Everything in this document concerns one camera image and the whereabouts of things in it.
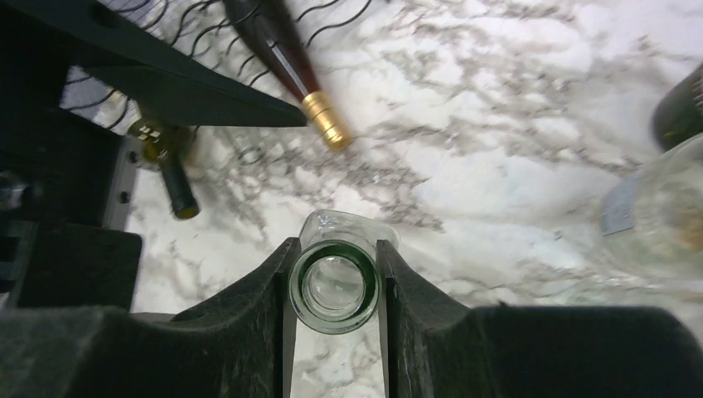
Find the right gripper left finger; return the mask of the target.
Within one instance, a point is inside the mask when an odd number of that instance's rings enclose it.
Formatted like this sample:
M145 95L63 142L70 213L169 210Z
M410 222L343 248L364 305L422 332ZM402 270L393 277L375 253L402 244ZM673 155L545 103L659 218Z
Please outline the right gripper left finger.
M287 397L296 321L286 239L256 269L159 322L114 307L1 314L4 397Z

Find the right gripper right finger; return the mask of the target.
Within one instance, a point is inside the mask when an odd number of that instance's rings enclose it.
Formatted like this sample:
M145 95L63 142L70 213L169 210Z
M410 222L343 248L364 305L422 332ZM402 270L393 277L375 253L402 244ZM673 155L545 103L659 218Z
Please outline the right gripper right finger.
M655 307L468 308L376 245L389 397L699 397L702 350Z

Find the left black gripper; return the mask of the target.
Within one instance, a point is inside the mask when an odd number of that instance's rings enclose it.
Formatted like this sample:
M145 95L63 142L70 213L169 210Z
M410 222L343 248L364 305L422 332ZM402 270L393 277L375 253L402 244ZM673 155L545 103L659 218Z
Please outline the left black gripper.
M302 112L157 33L171 1L1 4L1 307L129 308L140 110L179 127L298 127Z

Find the dark green wine bottle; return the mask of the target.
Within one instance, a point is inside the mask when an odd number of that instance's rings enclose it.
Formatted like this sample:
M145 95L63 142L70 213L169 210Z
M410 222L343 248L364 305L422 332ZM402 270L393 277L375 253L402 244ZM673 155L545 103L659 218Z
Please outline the dark green wine bottle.
M661 99L652 115L652 134L668 151L702 133L702 65Z
M190 180L184 168L188 152L196 140L189 126L172 124L159 118L150 109L138 105L138 119L128 134L143 143L142 160L161 174L173 216L189 220L200 213Z

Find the clear glass wine bottle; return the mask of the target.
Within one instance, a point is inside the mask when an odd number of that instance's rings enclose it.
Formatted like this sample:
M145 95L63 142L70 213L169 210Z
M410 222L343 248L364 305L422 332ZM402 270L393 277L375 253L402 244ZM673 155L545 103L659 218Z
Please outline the clear glass wine bottle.
M702 276L702 137L643 164L608 191L595 227L626 270L663 279Z

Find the amber bottle gold cap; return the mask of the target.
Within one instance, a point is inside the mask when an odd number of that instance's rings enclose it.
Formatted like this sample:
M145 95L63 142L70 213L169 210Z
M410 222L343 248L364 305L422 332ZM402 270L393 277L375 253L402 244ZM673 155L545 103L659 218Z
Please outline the amber bottle gold cap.
M241 39L298 100L328 148L347 148L353 134L319 84L285 2L225 0L224 7Z

